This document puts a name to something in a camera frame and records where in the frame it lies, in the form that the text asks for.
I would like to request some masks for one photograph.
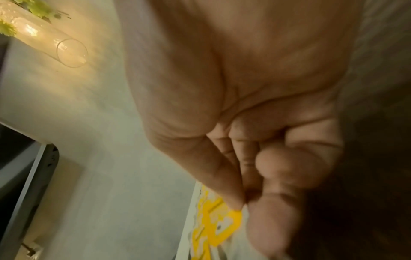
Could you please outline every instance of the palm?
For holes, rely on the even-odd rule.
[[[247,202],[249,238],[273,256],[298,227],[302,191],[342,151],[334,85],[361,2],[240,2],[117,7],[147,137],[233,208]]]

